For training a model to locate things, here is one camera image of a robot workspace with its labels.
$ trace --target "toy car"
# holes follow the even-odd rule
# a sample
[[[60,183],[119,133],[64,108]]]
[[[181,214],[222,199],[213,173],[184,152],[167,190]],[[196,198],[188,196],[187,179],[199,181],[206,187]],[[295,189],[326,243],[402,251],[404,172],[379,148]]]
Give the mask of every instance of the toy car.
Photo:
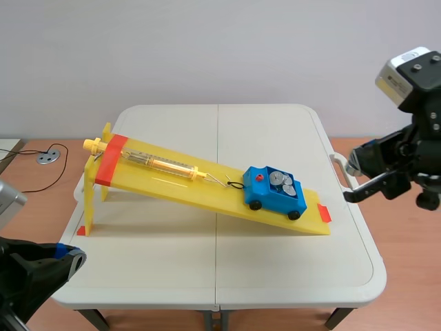
[[[270,167],[249,167],[243,174],[243,185],[245,203],[251,210],[279,212],[294,221],[307,209],[302,186],[292,174]]]

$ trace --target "white wall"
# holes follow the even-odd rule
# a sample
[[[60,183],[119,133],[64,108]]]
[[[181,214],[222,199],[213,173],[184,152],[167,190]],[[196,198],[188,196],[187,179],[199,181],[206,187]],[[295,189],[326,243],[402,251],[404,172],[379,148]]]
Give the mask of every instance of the white wall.
[[[157,103],[303,103],[329,135],[386,134],[409,117],[373,81],[441,50],[440,17],[440,0],[0,0],[0,136],[94,137]]]

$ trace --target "coin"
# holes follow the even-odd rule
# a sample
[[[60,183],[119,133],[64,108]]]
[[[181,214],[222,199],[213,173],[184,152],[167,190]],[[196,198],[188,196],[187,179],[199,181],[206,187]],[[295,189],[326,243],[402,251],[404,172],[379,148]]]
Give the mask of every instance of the coin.
[[[292,185],[292,178],[288,174],[283,174],[283,183],[286,185]]]
[[[291,197],[294,197],[296,195],[296,190],[292,187],[292,185],[284,185],[282,186],[283,192],[290,195]]]
[[[283,178],[283,173],[280,171],[273,171],[271,174],[269,174],[269,182],[274,186],[282,185]]]

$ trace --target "white folding table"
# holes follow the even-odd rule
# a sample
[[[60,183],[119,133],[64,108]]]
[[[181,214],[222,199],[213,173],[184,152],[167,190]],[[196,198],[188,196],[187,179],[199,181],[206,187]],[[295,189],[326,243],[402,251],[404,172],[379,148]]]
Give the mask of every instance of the white folding table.
[[[318,192],[333,221],[331,235],[311,236],[113,190],[104,203],[96,194],[92,235],[79,237],[80,180],[61,242],[80,247],[88,260],[53,298],[98,329],[107,327],[98,309],[337,307],[327,322],[332,329],[384,290],[382,258],[358,206],[343,199],[332,165],[345,160],[310,108],[136,106],[121,113],[113,132],[244,171],[289,171]]]

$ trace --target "black cable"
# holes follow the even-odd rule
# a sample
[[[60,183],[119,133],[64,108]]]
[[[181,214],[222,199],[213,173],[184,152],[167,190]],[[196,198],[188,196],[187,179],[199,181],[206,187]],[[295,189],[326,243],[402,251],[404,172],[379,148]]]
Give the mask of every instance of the black cable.
[[[47,153],[41,150],[21,150],[20,152],[14,152],[13,150],[4,150],[3,148],[0,148],[3,152],[12,153],[11,155],[8,155],[0,160],[2,162],[3,160],[9,159],[10,157],[15,157],[16,155],[33,155],[33,154],[41,154],[41,153]]]
[[[237,188],[239,190],[242,190],[243,188],[245,188],[245,185],[243,185],[242,183],[239,183],[237,181],[228,181],[227,185],[230,185],[233,188]]]
[[[65,158],[65,160],[64,160],[64,166],[63,166],[63,170],[61,171],[61,174],[58,176],[58,178],[56,179],[56,181],[54,181],[52,184],[46,186],[45,188],[41,188],[40,190],[23,191],[23,193],[35,193],[35,192],[41,192],[41,191],[47,190],[48,188],[50,188],[50,187],[52,187],[53,185],[55,185],[55,184],[57,183],[57,181],[60,180],[61,176],[63,176],[63,174],[64,174],[64,172],[65,172],[65,170],[66,170],[66,165],[68,164],[69,148],[67,148],[66,146],[64,146],[62,143],[53,143],[51,146],[49,146],[48,150],[46,150],[45,152],[42,152],[42,153],[47,154],[52,146],[62,146],[62,147],[64,147],[64,148],[66,149],[66,158]]]

